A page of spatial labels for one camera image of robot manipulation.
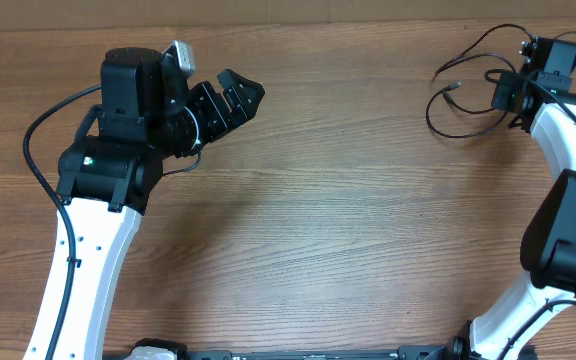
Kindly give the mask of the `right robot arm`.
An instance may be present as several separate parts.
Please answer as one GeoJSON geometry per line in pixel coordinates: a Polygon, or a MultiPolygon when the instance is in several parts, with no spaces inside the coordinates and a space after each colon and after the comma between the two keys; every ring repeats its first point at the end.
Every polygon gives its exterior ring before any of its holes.
{"type": "Polygon", "coordinates": [[[526,228],[523,268],[484,314],[445,346],[446,359],[531,359],[529,340],[557,314],[576,306],[576,44],[536,37],[523,44],[519,72],[490,70],[494,108],[542,150],[554,184],[526,228]]]}

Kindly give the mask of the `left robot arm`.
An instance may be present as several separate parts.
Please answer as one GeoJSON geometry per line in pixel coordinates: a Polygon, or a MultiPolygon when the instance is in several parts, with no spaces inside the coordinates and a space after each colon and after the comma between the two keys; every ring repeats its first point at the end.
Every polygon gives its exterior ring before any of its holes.
{"type": "Polygon", "coordinates": [[[263,86],[233,70],[190,85],[191,47],[116,48],[46,187],[57,209],[54,255],[29,359],[99,359],[127,250],[167,158],[203,148],[253,119],[263,86]]]}

